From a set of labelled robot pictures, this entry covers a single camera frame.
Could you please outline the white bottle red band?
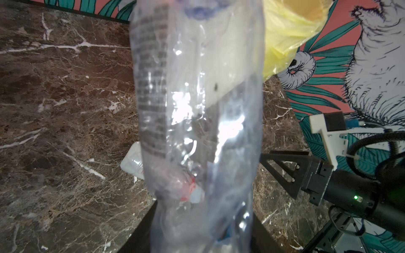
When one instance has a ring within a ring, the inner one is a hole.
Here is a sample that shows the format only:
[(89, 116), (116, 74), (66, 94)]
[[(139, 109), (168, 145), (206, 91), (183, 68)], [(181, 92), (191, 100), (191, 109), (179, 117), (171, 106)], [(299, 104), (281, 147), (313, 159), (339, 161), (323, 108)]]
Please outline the white bottle red band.
[[(134, 176), (135, 180), (144, 180), (143, 163), (140, 142), (135, 142), (120, 163), (120, 168), (128, 174)], [(203, 189), (193, 182), (190, 196), (186, 199), (191, 203), (199, 203), (204, 198)]]

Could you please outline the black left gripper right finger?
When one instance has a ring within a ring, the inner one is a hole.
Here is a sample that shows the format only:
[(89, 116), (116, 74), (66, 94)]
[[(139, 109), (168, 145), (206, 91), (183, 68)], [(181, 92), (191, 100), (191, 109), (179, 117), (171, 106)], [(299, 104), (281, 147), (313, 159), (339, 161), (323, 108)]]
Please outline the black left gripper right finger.
[(253, 214), (253, 229), (251, 239), (252, 253), (284, 253), (261, 221)]

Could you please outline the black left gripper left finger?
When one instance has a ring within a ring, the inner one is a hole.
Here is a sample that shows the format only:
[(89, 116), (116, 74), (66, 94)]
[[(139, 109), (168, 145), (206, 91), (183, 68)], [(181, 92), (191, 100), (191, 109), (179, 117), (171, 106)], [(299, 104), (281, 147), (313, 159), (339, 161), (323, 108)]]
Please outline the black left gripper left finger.
[(153, 224), (154, 215), (157, 209), (158, 201), (155, 201), (148, 210), (142, 221), (132, 232), (126, 243), (117, 251), (117, 253), (150, 253), (151, 242), (150, 232)]

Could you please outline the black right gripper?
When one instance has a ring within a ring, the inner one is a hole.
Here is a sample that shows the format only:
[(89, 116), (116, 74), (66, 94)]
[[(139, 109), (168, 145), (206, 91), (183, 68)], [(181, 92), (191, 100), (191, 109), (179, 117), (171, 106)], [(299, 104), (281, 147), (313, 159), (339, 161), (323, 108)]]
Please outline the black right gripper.
[[(310, 203), (322, 200), (359, 216), (405, 239), (405, 183), (378, 183), (332, 166), (307, 151), (271, 151), (260, 155), (260, 164), (283, 189), (297, 199), (301, 189), (310, 194)], [(310, 240), (301, 253), (335, 253), (352, 218), (344, 213), (332, 220)]]

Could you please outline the clear bottle white cap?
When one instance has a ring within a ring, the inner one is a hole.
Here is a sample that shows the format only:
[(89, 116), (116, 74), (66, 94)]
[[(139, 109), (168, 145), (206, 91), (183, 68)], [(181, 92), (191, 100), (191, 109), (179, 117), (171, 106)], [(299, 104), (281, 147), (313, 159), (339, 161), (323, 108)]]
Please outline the clear bottle white cap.
[(262, 1), (138, 1), (130, 21), (153, 253), (247, 253), (263, 132)]

